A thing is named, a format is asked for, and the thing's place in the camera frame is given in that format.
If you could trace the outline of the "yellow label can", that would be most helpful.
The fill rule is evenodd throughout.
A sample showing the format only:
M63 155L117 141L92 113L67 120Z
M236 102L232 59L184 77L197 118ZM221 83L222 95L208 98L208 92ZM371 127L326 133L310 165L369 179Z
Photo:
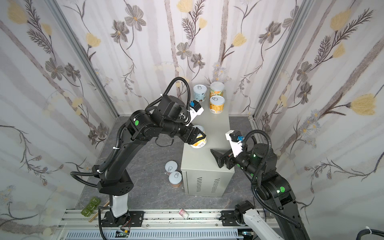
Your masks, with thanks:
M225 98L219 95L210 98L210 111L213 114L221 114L224 110Z
M194 128L198 128L201 132L205 134L205 129L202 126L194 126ZM203 138L202 134L199 134L197 137L198 142L194 143L193 145L190 145L194 149L200 149L204 147L207 143L207 138Z

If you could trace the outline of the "pink label can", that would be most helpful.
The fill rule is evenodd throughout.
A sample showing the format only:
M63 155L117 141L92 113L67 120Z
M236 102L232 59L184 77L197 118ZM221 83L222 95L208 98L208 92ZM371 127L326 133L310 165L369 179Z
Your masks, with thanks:
M166 174L169 176L171 173L177 171L178 169L178 164L175 161L168 161L165 164L165 171Z

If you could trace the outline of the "white blue label can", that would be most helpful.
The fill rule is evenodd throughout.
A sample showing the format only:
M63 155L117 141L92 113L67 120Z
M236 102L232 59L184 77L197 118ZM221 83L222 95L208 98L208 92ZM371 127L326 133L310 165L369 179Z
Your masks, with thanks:
M206 100L207 87L205 85L195 85L193 92L195 101L204 102Z

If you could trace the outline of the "green orange peach can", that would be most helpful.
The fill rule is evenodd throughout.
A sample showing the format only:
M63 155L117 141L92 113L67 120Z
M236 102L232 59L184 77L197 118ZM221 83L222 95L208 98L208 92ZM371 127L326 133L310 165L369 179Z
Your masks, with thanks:
M210 85L210 98L213 96L223 96L225 85L222 82L213 82Z

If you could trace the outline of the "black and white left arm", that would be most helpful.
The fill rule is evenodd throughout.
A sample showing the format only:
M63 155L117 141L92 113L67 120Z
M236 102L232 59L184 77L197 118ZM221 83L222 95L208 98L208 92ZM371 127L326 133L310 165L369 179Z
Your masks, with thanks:
M104 217L99 217L99 227L133 226L128 209L128 193L134 184L127 167L139 151L153 138L167 135L178 137L193 145L206 134L192 125L203 108L191 100L188 82L174 78L164 93L144 110L135 111L118 130L116 143L109 158L94 165L89 173L73 171L70 175L78 182L109 195L110 204Z

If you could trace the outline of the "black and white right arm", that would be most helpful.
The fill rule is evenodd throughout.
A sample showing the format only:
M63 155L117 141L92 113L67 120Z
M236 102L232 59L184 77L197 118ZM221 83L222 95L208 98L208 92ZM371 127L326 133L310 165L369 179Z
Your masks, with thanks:
M275 216L285 240L308 240L295 194L277 172L277 155L268 133L252 130L242 136L241 132L230 130L226 139L231 145L227 152L211 150L218 167L230 170L237 166L245 173L256 201Z

